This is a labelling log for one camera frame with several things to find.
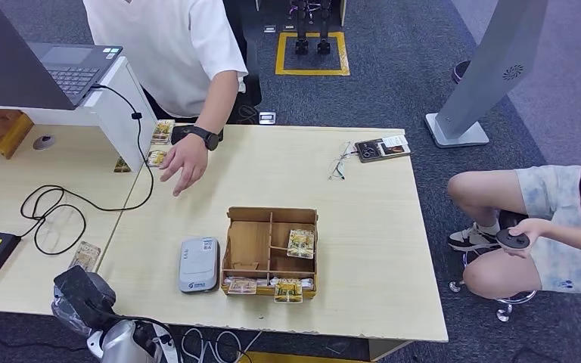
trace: wooden organizer box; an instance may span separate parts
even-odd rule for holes
[[[317,294],[317,211],[294,208],[228,209],[231,220],[222,262],[222,290],[228,293],[228,277],[265,278],[266,286],[257,287],[257,295],[273,296],[272,278],[312,278],[313,289],[303,289],[306,298]],[[313,259],[286,256],[292,229],[315,233]]]

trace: person sitting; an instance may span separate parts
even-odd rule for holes
[[[219,134],[236,123],[246,65],[222,0],[83,0],[95,44],[121,45],[158,119],[194,122]],[[182,169],[173,195],[204,174],[208,150],[189,134],[162,164],[164,182]]]
[[[463,172],[449,196],[475,223],[449,236],[458,251],[483,252],[464,270],[470,291],[487,299],[532,290],[581,293],[581,166]],[[498,247],[496,210],[527,214],[510,235],[526,234],[524,250]]]

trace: hand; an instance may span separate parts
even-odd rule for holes
[[[519,236],[520,234],[526,234],[529,238],[529,246],[523,250],[513,250],[506,247],[503,244],[502,249],[511,256],[518,256],[522,258],[529,257],[531,247],[538,240],[538,237],[543,236],[551,228],[551,222],[546,219],[538,218],[528,218],[524,219],[522,222],[518,223],[515,227],[509,229],[509,234],[511,236]]]
[[[188,134],[173,146],[166,158],[161,163],[159,169],[166,170],[161,175],[161,181],[165,182],[175,175],[179,168],[182,168],[182,175],[172,191],[172,195],[179,196],[179,193],[193,185],[206,171],[208,165],[208,149],[204,140],[195,135]]]

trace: white cable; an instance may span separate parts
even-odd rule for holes
[[[188,336],[188,333],[190,333],[191,331],[194,331],[197,334],[199,334],[200,353],[199,353],[198,357],[196,355],[190,353],[189,351],[187,351],[186,347],[184,346],[185,339]],[[219,340],[222,339],[222,335],[224,335],[224,334],[231,335],[235,339],[235,341],[237,342],[236,348],[238,349],[238,354],[237,354],[237,358],[235,359],[234,362],[225,361],[222,359],[221,356],[219,356],[219,349],[217,348],[217,345],[219,344]],[[204,336],[201,335],[201,331],[199,331],[199,329],[197,329],[196,327],[192,327],[186,331],[186,333],[184,334],[184,336],[182,338],[182,350],[183,350],[184,354],[193,358],[195,361],[197,361],[197,363],[204,363],[204,356],[206,355],[206,348],[207,347],[210,348],[210,352],[215,357],[215,360],[217,361],[217,363],[238,363],[239,360],[241,359],[241,357],[243,356],[242,352],[244,352],[244,353],[248,352],[248,349],[250,349],[250,346],[252,346],[253,343],[255,343],[255,340],[257,340],[257,338],[259,338],[260,335],[262,335],[261,331],[253,338],[253,340],[250,341],[250,343],[248,343],[248,345],[246,346],[246,349],[241,350],[241,342],[239,341],[239,338],[237,338],[237,336],[235,334],[233,334],[231,331],[224,330],[223,332],[219,333],[219,335],[217,336],[217,339],[215,340],[215,346],[213,347],[213,344],[211,344],[209,340],[204,339]]]

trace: white t-shirt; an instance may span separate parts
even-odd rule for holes
[[[199,116],[210,80],[247,70],[222,0],[83,0],[97,45],[121,45],[141,85],[173,116]]]

